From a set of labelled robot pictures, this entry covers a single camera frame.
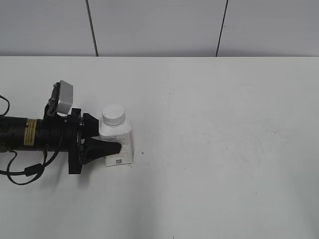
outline bottle cap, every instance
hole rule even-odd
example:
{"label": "bottle cap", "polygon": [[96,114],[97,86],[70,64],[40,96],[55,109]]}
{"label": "bottle cap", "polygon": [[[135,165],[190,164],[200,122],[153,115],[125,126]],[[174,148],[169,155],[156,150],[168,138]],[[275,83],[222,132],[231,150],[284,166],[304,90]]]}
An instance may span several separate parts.
{"label": "bottle cap", "polygon": [[102,111],[103,121],[109,126],[118,126],[125,121],[124,108],[121,105],[109,105]]}

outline white bottle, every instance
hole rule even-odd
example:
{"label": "white bottle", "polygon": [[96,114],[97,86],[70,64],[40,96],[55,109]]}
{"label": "white bottle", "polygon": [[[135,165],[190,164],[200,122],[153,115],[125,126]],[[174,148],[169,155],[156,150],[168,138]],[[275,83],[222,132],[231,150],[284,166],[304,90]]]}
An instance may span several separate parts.
{"label": "white bottle", "polygon": [[118,142],[122,145],[120,153],[105,157],[106,166],[132,163],[134,155],[132,126],[125,117],[121,105],[109,105],[103,109],[99,132],[101,140]]}

